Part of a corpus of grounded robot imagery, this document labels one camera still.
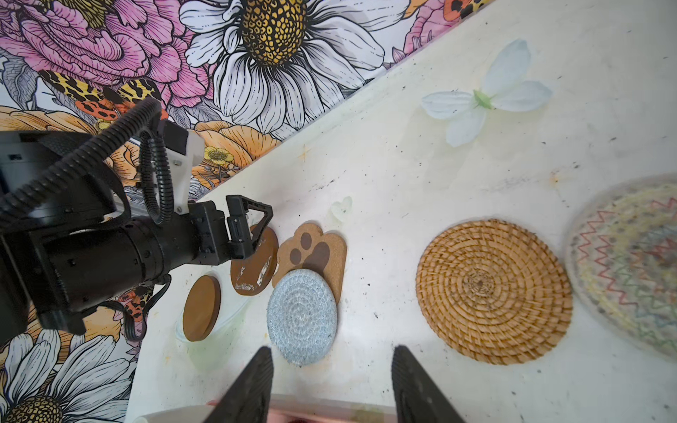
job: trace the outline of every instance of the white table surface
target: white table surface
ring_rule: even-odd
[[[677,171],[676,19],[674,0],[497,0],[211,192],[205,200],[224,210],[226,194],[272,205],[280,242],[316,221],[348,244],[330,354],[296,368],[273,349],[273,392],[393,405],[392,352],[405,344],[467,422],[677,421],[677,365],[616,337],[578,301],[556,348],[503,367],[449,348],[415,293],[420,255],[449,226],[499,217],[561,257],[568,225],[595,195]],[[529,76],[553,99],[531,113],[492,111],[478,139],[449,147],[421,97],[478,88],[517,38],[533,54]],[[353,210],[339,223],[329,208],[346,196]],[[151,312],[128,422],[219,398],[270,345],[271,286],[249,303],[232,345],[198,354],[176,341],[183,302],[205,272],[174,270]]]

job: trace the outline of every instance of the colorful woven placemat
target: colorful woven placemat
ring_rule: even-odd
[[[416,295],[440,338],[493,364],[540,357],[571,321],[571,286],[557,258],[531,232],[499,220],[435,238],[418,264]]]
[[[617,187],[571,227],[566,264],[593,316],[677,359],[677,175]]]

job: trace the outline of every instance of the orange flower illustration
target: orange flower illustration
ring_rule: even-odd
[[[23,111],[5,106],[0,106],[0,130],[70,131],[96,134],[96,130],[89,123],[66,112]]]
[[[204,139],[206,147],[204,160],[193,168],[192,174],[209,189],[280,144],[279,140],[254,128],[232,126],[220,120],[198,123],[195,132]]]
[[[115,341],[120,338],[120,321],[114,321],[113,317],[115,312],[110,309],[105,309],[100,307],[95,313],[84,318],[85,327],[87,332],[85,333],[85,341],[95,338],[99,335],[112,336]],[[35,308],[31,305],[30,310],[28,311],[28,327],[26,328],[25,333],[30,335],[35,342],[38,339],[38,336],[43,331],[40,322],[37,319],[37,314],[35,313]],[[57,363],[61,364],[66,360],[68,356],[68,345],[73,335],[67,332],[59,331],[59,338],[61,338],[61,347],[59,350],[59,355]],[[0,369],[5,366],[5,360],[7,359],[7,354],[9,352],[9,343],[6,345],[0,345]]]
[[[139,146],[126,142],[122,147],[115,150],[106,159],[106,164],[120,178],[123,186],[134,186],[141,181],[141,175],[137,172],[139,166]]]

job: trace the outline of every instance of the round wooden coaster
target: round wooden coaster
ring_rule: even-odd
[[[277,264],[278,236],[274,230],[266,227],[256,252],[248,259],[232,261],[230,282],[238,294],[256,295],[268,286]]]
[[[189,341],[205,339],[214,328],[221,308],[221,286],[212,276],[200,277],[183,308],[183,333]]]
[[[550,249],[512,223],[463,223],[435,238],[416,274],[418,304],[452,348],[478,361],[545,354],[571,321],[571,286]]]

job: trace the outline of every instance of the green flower center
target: green flower center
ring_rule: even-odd
[[[299,50],[305,36],[305,0],[246,0],[242,40],[254,59],[279,66]]]
[[[207,153],[207,156],[209,156],[209,160],[212,160],[213,162],[227,162],[230,157],[228,152],[225,151],[223,148],[219,148],[218,150],[213,150]]]
[[[493,109],[492,99],[488,95],[484,94],[482,91],[473,89],[473,94],[475,94],[475,100],[477,104],[484,107],[485,109]]]
[[[52,397],[31,397],[13,408],[5,423],[61,423],[64,413]]]

